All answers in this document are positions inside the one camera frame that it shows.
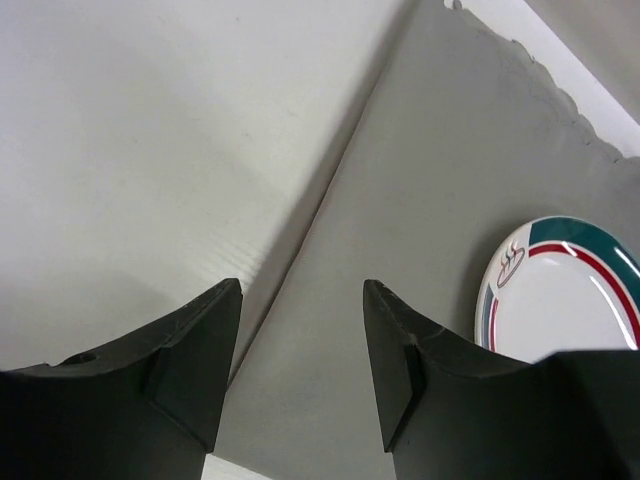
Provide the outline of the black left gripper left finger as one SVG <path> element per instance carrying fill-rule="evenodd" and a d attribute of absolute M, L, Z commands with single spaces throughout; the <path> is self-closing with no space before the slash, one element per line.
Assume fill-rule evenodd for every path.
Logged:
<path fill-rule="evenodd" d="M 57 365 L 9 374 L 13 479 L 198 479 L 215 446 L 242 307 L 225 279 Z"/>

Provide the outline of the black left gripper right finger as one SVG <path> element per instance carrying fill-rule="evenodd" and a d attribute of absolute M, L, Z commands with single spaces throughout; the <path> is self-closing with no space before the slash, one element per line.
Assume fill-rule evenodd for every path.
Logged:
<path fill-rule="evenodd" d="M 532 479 L 549 470 L 540 372 L 415 311 L 377 280 L 363 313 L 383 447 L 399 479 Z"/>

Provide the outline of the white plate green red rim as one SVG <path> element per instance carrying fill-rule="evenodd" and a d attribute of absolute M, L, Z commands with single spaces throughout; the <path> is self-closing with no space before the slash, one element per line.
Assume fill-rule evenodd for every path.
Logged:
<path fill-rule="evenodd" d="M 587 221 L 530 221 L 502 242 L 485 270 L 475 341 L 527 363 L 559 351 L 638 350 L 639 262 Z"/>

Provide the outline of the grey cloth napkin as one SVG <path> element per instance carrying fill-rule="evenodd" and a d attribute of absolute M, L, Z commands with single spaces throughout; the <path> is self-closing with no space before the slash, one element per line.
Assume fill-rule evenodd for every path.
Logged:
<path fill-rule="evenodd" d="M 216 455 L 273 479 L 392 478 L 364 281 L 469 335 L 494 251 L 553 214 L 637 250 L 638 155 L 601 139 L 524 47 L 419 3 L 231 382 Z"/>

